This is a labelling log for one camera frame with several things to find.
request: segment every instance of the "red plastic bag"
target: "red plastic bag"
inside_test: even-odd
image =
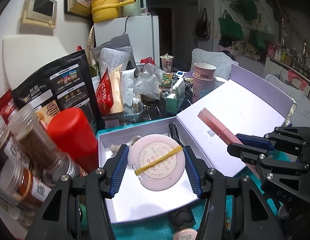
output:
[[[18,111],[14,100],[11,97],[11,90],[9,89],[0,98],[0,115],[3,117],[6,123],[11,119],[12,115]]]
[[[96,98],[101,115],[106,116],[114,104],[111,80],[107,70],[96,90]]]
[[[148,63],[151,63],[153,65],[155,65],[155,62],[154,60],[152,59],[152,57],[147,57],[145,59],[141,59],[141,62],[140,63],[145,63],[145,64],[148,64]]]

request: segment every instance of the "yellow strip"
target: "yellow strip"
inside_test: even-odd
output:
[[[178,153],[178,152],[180,152],[180,151],[182,151],[182,150],[183,150],[182,146],[180,146],[180,145],[177,146],[176,148],[174,148],[173,150],[171,150],[170,152],[168,152],[166,155],[160,157],[160,158],[157,159],[157,160],[154,160],[153,162],[147,164],[147,165],[144,166],[144,167],[141,167],[141,168],[137,169],[137,170],[135,171],[135,174],[136,174],[137,176],[140,175],[142,172],[148,170],[149,168],[155,166],[156,164],[158,164],[158,163],[160,163],[160,162],[166,160],[167,158],[169,158],[169,157],[172,156],[173,154]]]

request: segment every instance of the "pink blush compact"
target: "pink blush compact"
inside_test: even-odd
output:
[[[128,154],[128,165],[133,170],[166,155],[178,146],[172,138],[162,134],[150,134],[139,139],[131,147]],[[185,156],[180,151],[152,168],[142,172],[136,179],[149,190],[161,191],[175,185],[185,169]]]

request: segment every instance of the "mint green kettle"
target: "mint green kettle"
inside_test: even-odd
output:
[[[136,0],[136,3],[134,4],[129,4],[123,6],[123,17],[128,17],[128,16],[141,16],[142,15],[142,10],[146,9],[146,0],[143,1],[143,7],[141,8],[141,0]]]

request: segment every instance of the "chair backrest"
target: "chair backrest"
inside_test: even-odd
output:
[[[58,37],[11,35],[2,40],[3,67],[8,87],[18,87],[42,66],[68,55]]]
[[[310,127],[310,101],[303,91],[284,84],[277,77],[269,74],[265,80],[293,98],[296,102],[296,110],[291,116],[293,126]]]
[[[223,52],[211,52],[202,49],[193,49],[191,70],[194,70],[194,63],[203,62],[216,67],[215,76],[229,80],[231,77],[231,64],[238,65]]]

